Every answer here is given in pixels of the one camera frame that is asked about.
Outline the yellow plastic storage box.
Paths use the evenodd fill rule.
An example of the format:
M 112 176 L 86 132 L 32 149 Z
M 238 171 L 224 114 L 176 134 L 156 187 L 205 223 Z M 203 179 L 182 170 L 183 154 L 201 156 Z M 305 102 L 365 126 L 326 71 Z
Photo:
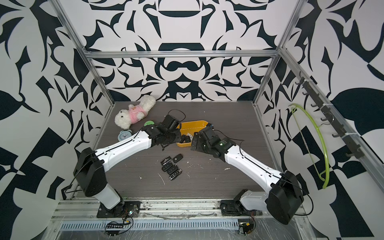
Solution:
M 181 135 L 183 136 L 190 136 L 191 142 L 190 143 L 184 143 L 185 137 L 182 138 L 183 143 L 177 143 L 177 146 L 180 148 L 186 148 L 190 147 L 192 145 L 192 140 L 194 137 L 194 133 L 199 132 L 200 130 L 204 129 L 207 126 L 208 122 L 204 120 L 199 121 L 190 121 L 190 122 L 183 122 L 182 128 L 180 129 Z

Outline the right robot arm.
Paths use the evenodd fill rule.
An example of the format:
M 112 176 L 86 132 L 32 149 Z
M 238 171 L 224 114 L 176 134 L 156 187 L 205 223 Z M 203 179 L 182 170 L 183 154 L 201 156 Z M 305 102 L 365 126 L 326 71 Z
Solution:
M 264 190 L 264 194 L 258 194 L 244 189 L 232 201 L 221 202 L 222 212 L 227 215 L 264 211 L 287 225 L 304 202 L 303 191 L 293 173 L 282 173 L 261 163 L 246 153 L 235 140 L 220 138 L 212 125 L 194 134 L 191 149 L 236 167 Z

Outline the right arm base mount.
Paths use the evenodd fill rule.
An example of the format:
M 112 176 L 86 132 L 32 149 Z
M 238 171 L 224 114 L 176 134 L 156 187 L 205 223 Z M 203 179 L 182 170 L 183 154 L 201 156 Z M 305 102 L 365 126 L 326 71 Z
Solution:
M 263 211 L 266 210 L 266 205 L 257 203 L 252 210 L 248 210 L 240 201 L 221 200 L 219 208 L 223 216 L 255 217 L 263 215 Z

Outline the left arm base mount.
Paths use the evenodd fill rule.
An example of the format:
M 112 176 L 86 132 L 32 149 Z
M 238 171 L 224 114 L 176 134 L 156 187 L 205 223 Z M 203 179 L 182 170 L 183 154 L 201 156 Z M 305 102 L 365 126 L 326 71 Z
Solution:
M 124 218 L 125 216 L 135 216 L 140 212 L 140 201 L 124 201 L 124 203 L 118 203 L 111 210 L 107 209 L 104 204 L 100 204 L 97 218 L 106 219 L 106 218 Z

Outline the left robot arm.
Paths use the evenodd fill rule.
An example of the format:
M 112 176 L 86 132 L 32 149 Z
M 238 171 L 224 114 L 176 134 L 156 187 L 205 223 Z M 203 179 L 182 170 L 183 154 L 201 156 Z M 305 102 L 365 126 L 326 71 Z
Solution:
M 132 155 L 154 146 L 165 148 L 181 140 L 182 123 L 171 115 L 157 125 L 142 127 L 131 137 L 97 150 L 84 149 L 74 169 L 74 180 L 78 182 L 86 197 L 97 199 L 107 210 L 123 207 L 123 198 L 107 181 L 106 172 Z

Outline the black flip key slanted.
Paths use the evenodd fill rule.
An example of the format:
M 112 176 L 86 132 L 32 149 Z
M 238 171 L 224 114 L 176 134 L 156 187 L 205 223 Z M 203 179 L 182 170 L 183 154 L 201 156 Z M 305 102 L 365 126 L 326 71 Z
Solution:
M 165 157 L 162 161 L 161 161 L 161 165 L 164 166 L 165 164 L 167 164 L 169 161 L 171 161 L 172 158 L 170 156 L 167 156 Z

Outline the black car key top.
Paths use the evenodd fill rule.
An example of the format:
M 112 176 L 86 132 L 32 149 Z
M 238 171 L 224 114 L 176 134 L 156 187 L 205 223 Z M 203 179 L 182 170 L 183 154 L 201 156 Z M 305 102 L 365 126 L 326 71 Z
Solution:
M 173 162 L 176 164 L 176 163 L 178 163 L 180 160 L 182 160 L 183 159 L 183 155 L 182 154 L 178 154 L 178 155 L 176 155 L 174 158 L 173 158 Z

